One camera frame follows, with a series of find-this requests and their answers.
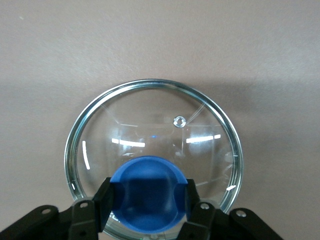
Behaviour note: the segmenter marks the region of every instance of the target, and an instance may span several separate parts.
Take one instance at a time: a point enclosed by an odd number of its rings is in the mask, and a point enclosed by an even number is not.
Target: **table surface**
[[[82,109],[136,79],[212,98],[244,154],[234,207],[286,240],[320,235],[320,2],[5,1],[0,14],[0,229],[73,200],[64,148]]]

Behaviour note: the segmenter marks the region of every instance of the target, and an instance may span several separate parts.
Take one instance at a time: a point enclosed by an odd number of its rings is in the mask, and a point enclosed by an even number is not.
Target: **transparent glass lid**
[[[125,162],[158,156],[194,179],[200,198],[227,212],[239,192],[243,158],[237,133],[207,96],[158,79],[114,87],[80,114],[65,148],[65,173],[75,200],[93,196]],[[105,232],[116,239],[175,239],[183,219],[166,232],[144,234],[112,213]]]

